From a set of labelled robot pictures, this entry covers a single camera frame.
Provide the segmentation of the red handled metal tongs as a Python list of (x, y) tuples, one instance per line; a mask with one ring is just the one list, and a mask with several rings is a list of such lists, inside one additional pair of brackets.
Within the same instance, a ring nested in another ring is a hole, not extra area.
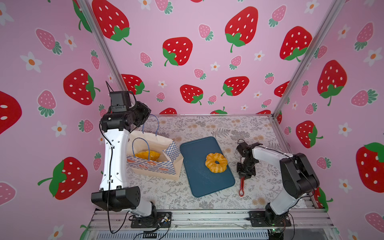
[(240, 197), (243, 197), (245, 195), (244, 186), (245, 186), (245, 176), (241, 177), (240, 179), (240, 190), (239, 190)]

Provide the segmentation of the large glazed ring pastry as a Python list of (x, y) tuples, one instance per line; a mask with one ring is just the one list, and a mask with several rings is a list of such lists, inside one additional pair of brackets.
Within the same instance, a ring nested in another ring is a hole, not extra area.
[(206, 156), (205, 165), (212, 173), (223, 173), (227, 170), (228, 160), (223, 154), (211, 153)]

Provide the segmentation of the checkered paper bag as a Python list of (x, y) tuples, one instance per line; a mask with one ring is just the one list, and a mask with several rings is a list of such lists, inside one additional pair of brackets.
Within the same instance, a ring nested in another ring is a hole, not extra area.
[(137, 174), (177, 181), (183, 164), (177, 144), (158, 133), (134, 130), (127, 143), (127, 165)]

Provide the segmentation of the croissant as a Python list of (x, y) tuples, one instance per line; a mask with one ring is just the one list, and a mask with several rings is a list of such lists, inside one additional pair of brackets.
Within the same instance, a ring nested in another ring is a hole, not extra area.
[(161, 155), (160, 153), (155, 152), (155, 151), (143, 151), (143, 152), (135, 154), (135, 157), (143, 159), (143, 160), (150, 160), (150, 161), (157, 162), (160, 155)]

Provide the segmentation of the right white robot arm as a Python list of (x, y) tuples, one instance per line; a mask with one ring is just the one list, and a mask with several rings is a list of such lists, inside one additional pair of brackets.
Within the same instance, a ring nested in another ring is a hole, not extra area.
[(244, 182), (256, 175), (255, 165), (264, 161), (280, 169), (283, 189), (278, 196), (266, 205), (266, 222), (273, 225), (286, 218), (288, 212), (305, 194), (315, 191), (320, 181), (308, 158), (302, 153), (286, 154), (264, 147), (261, 143), (247, 144), (238, 141), (237, 151), (241, 161), (237, 163), (237, 172), (241, 179), (239, 195), (244, 196)]

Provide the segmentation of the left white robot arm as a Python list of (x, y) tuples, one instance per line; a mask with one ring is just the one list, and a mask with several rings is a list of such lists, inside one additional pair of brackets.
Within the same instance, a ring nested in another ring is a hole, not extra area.
[(91, 201), (106, 211), (129, 210), (139, 217), (153, 213), (153, 204), (141, 200), (138, 186), (129, 187), (127, 182), (127, 146), (131, 125), (139, 127), (150, 116), (145, 104), (136, 102), (131, 108), (114, 104), (100, 120), (100, 130), (106, 140), (105, 166), (99, 191), (92, 193)]

